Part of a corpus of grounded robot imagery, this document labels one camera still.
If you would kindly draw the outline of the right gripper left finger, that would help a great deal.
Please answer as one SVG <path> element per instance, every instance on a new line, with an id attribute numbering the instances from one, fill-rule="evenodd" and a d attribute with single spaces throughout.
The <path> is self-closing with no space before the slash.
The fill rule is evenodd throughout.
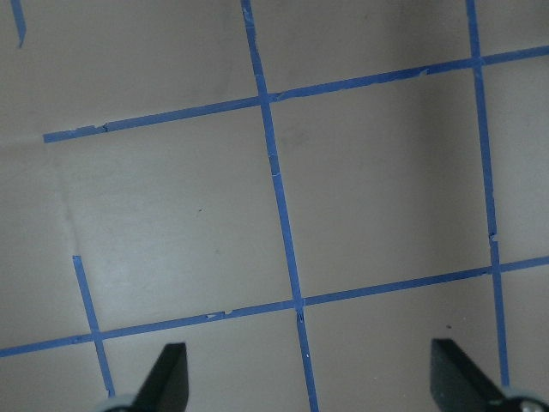
<path id="1" fill-rule="evenodd" d="M 167 344 L 138 391 L 133 411 L 185 411 L 190 397 L 187 348 Z"/>

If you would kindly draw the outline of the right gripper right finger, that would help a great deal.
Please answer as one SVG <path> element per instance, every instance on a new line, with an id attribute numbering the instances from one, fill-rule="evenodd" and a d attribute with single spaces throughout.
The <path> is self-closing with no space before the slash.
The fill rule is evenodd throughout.
<path id="1" fill-rule="evenodd" d="M 515 410 L 515 402 L 451 339 L 431 340 L 430 393 L 443 412 Z"/>

